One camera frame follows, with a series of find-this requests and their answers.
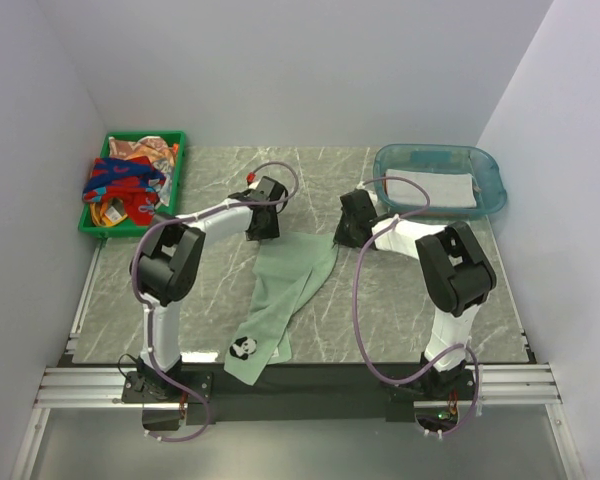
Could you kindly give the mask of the green panda towel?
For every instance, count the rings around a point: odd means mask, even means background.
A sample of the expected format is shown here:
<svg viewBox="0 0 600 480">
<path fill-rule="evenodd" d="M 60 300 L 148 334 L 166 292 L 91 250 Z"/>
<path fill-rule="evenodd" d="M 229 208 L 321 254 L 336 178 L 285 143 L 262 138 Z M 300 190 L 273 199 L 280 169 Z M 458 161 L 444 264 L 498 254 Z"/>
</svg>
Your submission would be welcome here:
<svg viewBox="0 0 600 480">
<path fill-rule="evenodd" d="M 225 356 L 227 373 L 252 386 L 266 366 L 292 358 L 288 325 L 329 278 L 337 255 L 329 234 L 291 232 L 260 244 L 247 317 Z"/>
</svg>

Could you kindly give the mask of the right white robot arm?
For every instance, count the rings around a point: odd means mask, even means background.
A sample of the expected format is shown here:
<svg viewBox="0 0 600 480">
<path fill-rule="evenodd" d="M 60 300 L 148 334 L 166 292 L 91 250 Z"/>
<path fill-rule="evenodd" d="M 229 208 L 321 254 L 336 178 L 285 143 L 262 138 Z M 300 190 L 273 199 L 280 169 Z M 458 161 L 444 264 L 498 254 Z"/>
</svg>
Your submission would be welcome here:
<svg viewBox="0 0 600 480">
<path fill-rule="evenodd" d="M 497 285 L 495 271 L 465 222 L 447 226 L 410 221 L 403 215 L 378 215 L 369 192 L 356 189 L 340 197 L 341 217 L 334 235 L 338 245 L 360 250 L 352 292 L 354 335 L 364 362 L 381 381 L 405 385 L 420 380 L 423 393 L 442 399 L 455 387 L 453 371 L 470 353 L 471 329 L 481 305 Z M 400 254 L 419 262 L 430 300 L 435 306 L 424 365 L 403 379 L 383 375 L 362 341 L 358 319 L 360 270 L 369 250 Z"/>
</svg>

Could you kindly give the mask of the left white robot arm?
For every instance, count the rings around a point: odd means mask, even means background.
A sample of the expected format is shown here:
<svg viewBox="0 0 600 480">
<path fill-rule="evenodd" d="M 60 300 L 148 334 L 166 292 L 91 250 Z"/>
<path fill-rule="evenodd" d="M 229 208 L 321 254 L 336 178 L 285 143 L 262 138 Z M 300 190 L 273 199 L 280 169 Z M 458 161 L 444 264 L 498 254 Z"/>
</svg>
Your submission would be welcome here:
<svg viewBox="0 0 600 480">
<path fill-rule="evenodd" d="M 130 274 L 134 295 L 143 307 L 140 359 L 151 371 L 145 388 L 157 401 L 171 401 L 181 389 L 180 309 L 194 286 L 204 249 L 237 234 L 249 241 L 277 238 L 278 214 L 289 198 L 281 182 L 251 176 L 246 190 L 217 205 L 191 214 L 154 217 L 138 244 Z"/>
</svg>

